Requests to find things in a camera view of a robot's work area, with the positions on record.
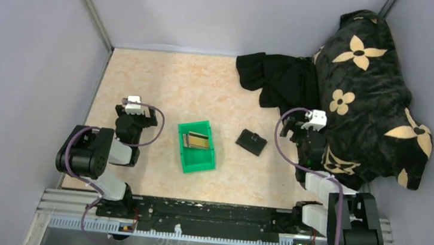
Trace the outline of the green plastic bin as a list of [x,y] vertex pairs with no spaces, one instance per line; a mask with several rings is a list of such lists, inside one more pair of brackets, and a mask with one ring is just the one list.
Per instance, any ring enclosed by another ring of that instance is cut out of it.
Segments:
[[212,129],[208,120],[178,125],[179,152],[184,173],[216,169]]

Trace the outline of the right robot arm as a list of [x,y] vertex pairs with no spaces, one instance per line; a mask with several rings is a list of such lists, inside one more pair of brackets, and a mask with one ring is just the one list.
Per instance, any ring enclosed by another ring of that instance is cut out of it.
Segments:
[[313,127],[303,128],[303,122],[285,117],[276,125],[275,137],[286,137],[297,150],[295,177],[318,201],[300,201],[295,205],[291,227],[298,234],[314,229],[326,237],[327,245],[384,245],[383,231],[374,196],[358,192],[341,183],[325,171],[326,139]]

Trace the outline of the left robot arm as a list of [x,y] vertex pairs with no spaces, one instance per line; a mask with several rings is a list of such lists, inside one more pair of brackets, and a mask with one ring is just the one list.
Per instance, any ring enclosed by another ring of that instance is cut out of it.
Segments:
[[125,101],[116,105],[114,128],[74,127],[56,155],[56,169],[91,186],[99,216],[129,217],[136,209],[131,187],[108,168],[134,167],[140,156],[144,129],[158,126],[152,105]]

